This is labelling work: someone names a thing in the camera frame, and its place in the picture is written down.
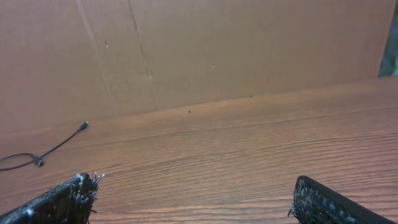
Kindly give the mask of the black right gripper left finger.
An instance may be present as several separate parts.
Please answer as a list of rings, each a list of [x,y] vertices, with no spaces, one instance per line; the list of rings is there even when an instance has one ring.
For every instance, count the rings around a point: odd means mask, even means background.
[[[94,212],[104,174],[77,174],[33,200],[1,215],[1,224],[86,224]]]

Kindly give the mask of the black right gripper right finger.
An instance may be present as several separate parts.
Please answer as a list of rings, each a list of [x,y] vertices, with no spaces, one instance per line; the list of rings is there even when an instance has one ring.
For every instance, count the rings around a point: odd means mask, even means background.
[[[305,175],[293,196],[288,215],[300,224],[396,224]]]

